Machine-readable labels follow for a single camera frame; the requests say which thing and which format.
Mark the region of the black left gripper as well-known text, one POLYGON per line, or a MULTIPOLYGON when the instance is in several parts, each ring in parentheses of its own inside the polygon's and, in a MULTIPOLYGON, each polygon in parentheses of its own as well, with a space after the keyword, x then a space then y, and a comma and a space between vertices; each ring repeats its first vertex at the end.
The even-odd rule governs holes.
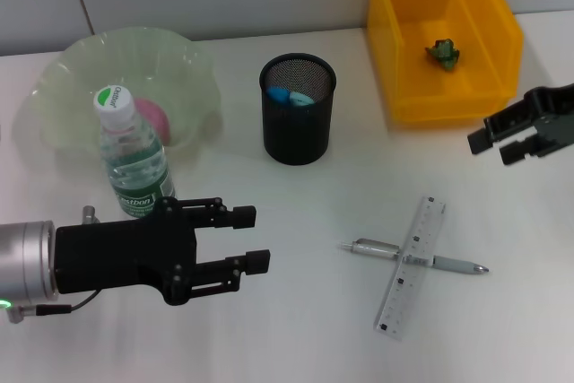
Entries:
POLYGON ((54 261, 57 289, 67 294, 146 285, 171 306, 237 292, 243 274, 268 272, 270 251, 196 264, 194 228, 250 229, 256 217, 253 205, 229 209, 220 197, 165 197, 140 219, 60 227, 54 261))

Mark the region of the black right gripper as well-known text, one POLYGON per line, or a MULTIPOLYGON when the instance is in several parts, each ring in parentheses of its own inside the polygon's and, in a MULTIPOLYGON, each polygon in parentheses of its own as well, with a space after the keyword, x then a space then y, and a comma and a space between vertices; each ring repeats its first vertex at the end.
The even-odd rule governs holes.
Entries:
POLYGON ((478 155, 506 138, 533 126, 535 135, 500 148, 505 166, 526 156, 542 158, 573 145, 573 84, 562 87, 536 87, 524 99, 487 117, 483 128, 467 139, 470 151, 478 155))

